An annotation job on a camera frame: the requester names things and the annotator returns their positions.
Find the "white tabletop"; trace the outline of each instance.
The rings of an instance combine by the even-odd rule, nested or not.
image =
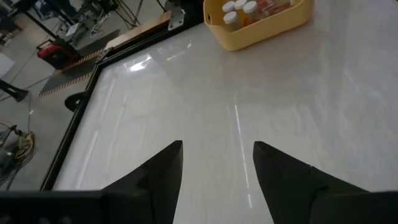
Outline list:
[[[397,12],[392,0],[319,0],[312,22],[239,52],[202,24],[109,66],[56,189],[101,189],[176,139],[174,223],[272,223],[254,141],[398,189]]]

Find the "gray floor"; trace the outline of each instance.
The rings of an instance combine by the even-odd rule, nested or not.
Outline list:
[[[133,12],[137,12],[139,1],[125,0]],[[144,0],[138,20],[142,23],[160,15],[161,8],[155,0]],[[36,56],[36,46],[48,39],[48,35],[25,15],[17,20],[22,24],[23,31],[1,49],[1,52],[13,59],[16,64],[2,79],[13,85],[29,90],[24,101],[17,103],[7,94],[0,91],[0,121],[8,120],[24,131],[28,130],[29,101],[30,129],[36,134],[37,152],[32,161],[26,165],[12,183],[12,190],[39,189],[45,173],[58,149],[64,132],[70,122],[72,113],[63,105],[65,98],[73,93],[84,90],[85,82],[79,82],[49,96],[39,98],[38,95],[47,79],[53,74],[54,68]],[[52,31],[57,30],[59,20],[56,18],[43,21]],[[117,14],[113,14],[104,24],[103,32],[97,36],[82,39],[77,48],[83,47],[102,36],[120,29],[121,34],[127,27]]]

